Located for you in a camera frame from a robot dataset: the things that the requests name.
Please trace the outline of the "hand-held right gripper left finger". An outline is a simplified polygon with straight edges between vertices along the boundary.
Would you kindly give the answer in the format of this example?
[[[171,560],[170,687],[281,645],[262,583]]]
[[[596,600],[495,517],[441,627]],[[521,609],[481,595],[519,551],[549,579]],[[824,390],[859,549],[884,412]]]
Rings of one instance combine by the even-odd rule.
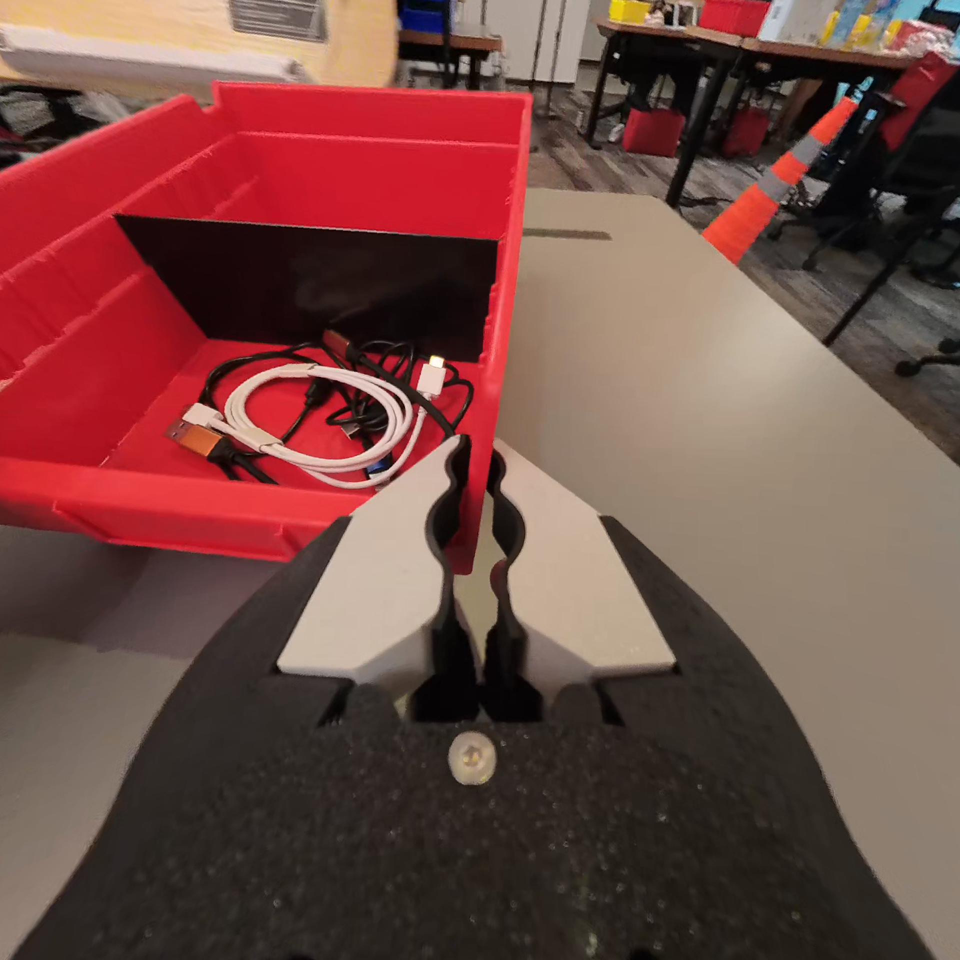
[[[415,720],[476,717],[476,654],[447,547],[458,532],[472,442],[444,440],[348,518],[277,660],[290,676],[408,695]]]

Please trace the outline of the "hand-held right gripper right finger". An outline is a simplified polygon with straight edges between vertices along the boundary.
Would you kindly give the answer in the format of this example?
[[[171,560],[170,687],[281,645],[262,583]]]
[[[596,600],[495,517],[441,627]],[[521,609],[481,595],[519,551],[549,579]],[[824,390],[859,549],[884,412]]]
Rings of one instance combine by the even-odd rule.
[[[487,479],[504,558],[486,636],[481,704],[494,722],[541,719],[574,686],[676,667],[601,514],[505,442]]]

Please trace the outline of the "red plastic bin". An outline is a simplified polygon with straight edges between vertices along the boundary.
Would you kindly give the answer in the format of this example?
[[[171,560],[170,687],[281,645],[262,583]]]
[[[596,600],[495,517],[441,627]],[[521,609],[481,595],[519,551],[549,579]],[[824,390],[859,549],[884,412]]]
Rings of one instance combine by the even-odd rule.
[[[494,451],[522,245],[532,98],[507,92],[213,85],[2,174],[2,523],[122,546],[285,562],[375,494],[288,462],[229,480],[164,434],[227,359],[298,345],[210,339],[117,214],[488,239],[484,343],[461,525],[470,571]]]

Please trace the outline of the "grey desk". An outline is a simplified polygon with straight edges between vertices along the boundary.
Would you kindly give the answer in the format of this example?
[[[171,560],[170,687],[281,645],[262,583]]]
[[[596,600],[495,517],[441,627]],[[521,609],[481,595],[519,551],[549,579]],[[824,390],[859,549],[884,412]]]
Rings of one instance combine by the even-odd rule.
[[[736,632],[958,958],[958,467],[661,201],[530,189],[499,438]],[[269,561],[2,531],[2,958]]]

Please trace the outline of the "black bin divider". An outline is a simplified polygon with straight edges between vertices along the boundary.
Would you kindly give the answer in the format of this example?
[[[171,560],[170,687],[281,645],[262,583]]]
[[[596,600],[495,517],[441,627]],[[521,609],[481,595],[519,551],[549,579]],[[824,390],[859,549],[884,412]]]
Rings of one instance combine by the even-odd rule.
[[[489,239],[117,214],[139,257],[210,339],[413,343],[478,361],[498,268]]]

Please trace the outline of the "orange traffic cone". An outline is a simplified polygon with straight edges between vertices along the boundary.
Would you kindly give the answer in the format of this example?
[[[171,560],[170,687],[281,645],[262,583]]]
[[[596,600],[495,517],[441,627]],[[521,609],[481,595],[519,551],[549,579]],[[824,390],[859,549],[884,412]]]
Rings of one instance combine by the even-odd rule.
[[[738,266],[770,226],[781,204],[810,167],[848,125],[858,104],[844,97],[811,126],[760,178],[723,210],[702,232],[702,239]]]

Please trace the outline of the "black stanchion pole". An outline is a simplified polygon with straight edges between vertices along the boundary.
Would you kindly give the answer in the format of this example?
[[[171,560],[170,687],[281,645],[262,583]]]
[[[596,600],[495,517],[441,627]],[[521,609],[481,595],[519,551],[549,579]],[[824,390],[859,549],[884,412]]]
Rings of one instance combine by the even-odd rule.
[[[914,216],[906,223],[897,239],[894,240],[894,246],[889,250],[889,256],[884,261],[880,271],[868,282],[851,306],[822,337],[821,344],[824,347],[831,348],[834,345],[853,320],[858,317],[860,311],[894,276],[894,273],[906,263],[914,247],[925,236],[932,234],[934,228],[941,224],[946,213],[958,201],[958,196],[958,185],[942,189],[934,199],[930,200],[929,207],[924,212]]]

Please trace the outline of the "red bag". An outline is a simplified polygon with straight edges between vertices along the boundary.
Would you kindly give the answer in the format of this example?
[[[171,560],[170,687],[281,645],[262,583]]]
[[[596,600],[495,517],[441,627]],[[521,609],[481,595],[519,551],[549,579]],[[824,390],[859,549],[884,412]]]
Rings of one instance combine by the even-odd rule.
[[[676,156],[687,117],[673,108],[632,109],[621,138],[629,154],[672,159]]]
[[[754,158],[762,149],[771,119],[770,109],[756,105],[739,108],[721,146],[722,157],[728,160]]]

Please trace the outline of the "black office chair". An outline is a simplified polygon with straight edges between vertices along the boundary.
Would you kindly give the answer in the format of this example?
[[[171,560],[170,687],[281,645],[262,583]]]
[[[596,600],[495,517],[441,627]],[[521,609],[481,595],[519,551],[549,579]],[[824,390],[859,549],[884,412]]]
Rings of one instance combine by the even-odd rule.
[[[819,238],[802,264],[817,266],[830,247],[861,251],[874,246],[886,258],[907,222],[925,212],[943,189],[959,185],[958,59],[930,49],[886,93],[870,91],[876,110],[866,130],[846,144],[828,186],[814,205],[787,206],[767,239],[786,228],[810,229]]]

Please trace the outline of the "white cabinet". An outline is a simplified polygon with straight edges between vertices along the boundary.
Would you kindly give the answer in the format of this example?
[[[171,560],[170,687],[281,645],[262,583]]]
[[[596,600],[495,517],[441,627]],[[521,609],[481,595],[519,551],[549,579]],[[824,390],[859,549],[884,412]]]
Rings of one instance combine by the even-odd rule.
[[[498,64],[507,81],[570,85],[577,78],[589,1],[469,1],[463,21],[500,38]]]

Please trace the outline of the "wooden background table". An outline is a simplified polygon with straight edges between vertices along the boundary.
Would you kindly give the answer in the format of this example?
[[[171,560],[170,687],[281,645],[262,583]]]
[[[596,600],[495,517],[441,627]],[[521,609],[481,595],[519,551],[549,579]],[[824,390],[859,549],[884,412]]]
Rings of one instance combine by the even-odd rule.
[[[603,107],[607,79],[619,75],[627,61],[630,38],[644,38],[644,45],[656,55],[675,55],[682,47],[693,52],[701,69],[709,70],[702,102],[690,118],[686,138],[678,154],[677,166],[668,184],[666,205],[677,210],[694,162],[707,140],[707,132],[729,77],[744,87],[778,81],[836,81],[854,86],[872,79],[871,91],[889,90],[897,78],[918,59],[902,52],[834,50],[816,45],[792,44],[733,33],[708,30],[699,26],[684,28],[649,27],[610,19],[595,19],[605,45],[593,96],[582,129],[582,138],[595,148],[594,136],[601,118],[612,116],[614,108]]]

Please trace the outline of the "blue crate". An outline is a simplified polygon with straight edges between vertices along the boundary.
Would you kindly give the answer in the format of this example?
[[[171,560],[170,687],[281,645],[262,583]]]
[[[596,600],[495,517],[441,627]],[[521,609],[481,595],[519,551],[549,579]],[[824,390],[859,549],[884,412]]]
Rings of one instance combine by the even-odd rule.
[[[456,17],[457,1],[396,1],[400,29],[441,35]]]

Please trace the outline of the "wooden book stand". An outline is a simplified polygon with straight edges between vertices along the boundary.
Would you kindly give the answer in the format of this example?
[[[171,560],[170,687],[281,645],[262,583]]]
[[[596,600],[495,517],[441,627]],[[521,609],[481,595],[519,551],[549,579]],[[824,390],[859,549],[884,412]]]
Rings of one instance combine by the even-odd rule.
[[[108,92],[387,87],[395,2],[3,1],[2,79]]]

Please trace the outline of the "red storage crate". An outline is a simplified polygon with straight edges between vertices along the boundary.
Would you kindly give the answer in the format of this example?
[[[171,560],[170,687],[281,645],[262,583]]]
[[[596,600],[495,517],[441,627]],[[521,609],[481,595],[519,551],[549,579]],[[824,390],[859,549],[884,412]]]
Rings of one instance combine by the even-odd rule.
[[[770,1],[704,1],[698,26],[741,38],[756,38],[771,8]]]

